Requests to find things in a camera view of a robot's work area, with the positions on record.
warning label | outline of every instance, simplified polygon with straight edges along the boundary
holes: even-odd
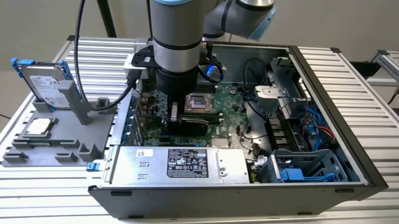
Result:
[[[43,101],[54,108],[69,107],[67,100],[62,93],[57,90],[57,80],[49,76],[30,76],[33,85],[43,99]]]
[[[169,178],[208,177],[208,158],[205,149],[169,149]]]

circuit board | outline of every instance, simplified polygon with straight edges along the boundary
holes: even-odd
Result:
[[[240,139],[236,128],[244,130],[248,125],[246,113],[241,111],[241,94],[237,92],[237,86],[232,84],[218,84],[216,93],[212,96],[212,107],[216,109],[221,121],[217,125],[209,125],[204,136],[177,136],[168,133],[166,127],[161,125],[166,116],[166,95],[158,90],[145,92],[146,96],[153,96],[153,102],[143,106],[143,146],[210,146],[210,140],[217,138],[228,139],[229,148],[249,148],[250,142]]]

power supply label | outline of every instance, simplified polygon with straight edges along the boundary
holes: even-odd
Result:
[[[169,178],[209,177],[206,150],[169,149],[166,175]]]

black pole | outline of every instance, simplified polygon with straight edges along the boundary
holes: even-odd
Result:
[[[107,0],[97,0],[97,4],[98,4],[101,18],[102,18],[102,22],[103,22],[103,26],[105,26],[105,30],[106,30],[106,35],[107,35],[107,37],[115,37],[115,30],[114,30],[113,21],[111,21]]]
[[[149,24],[149,36],[150,36],[150,40],[151,40],[151,22],[150,22],[149,0],[146,0],[146,14],[147,14],[147,24]]]

motherboard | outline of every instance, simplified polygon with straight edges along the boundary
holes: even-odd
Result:
[[[142,109],[142,145],[143,146],[190,146],[218,148],[248,148],[249,140],[240,136],[248,126],[240,86],[218,84],[198,85],[197,92],[186,96],[184,116],[206,119],[208,131],[202,136],[170,134],[162,125],[166,117],[166,95],[143,85]]]

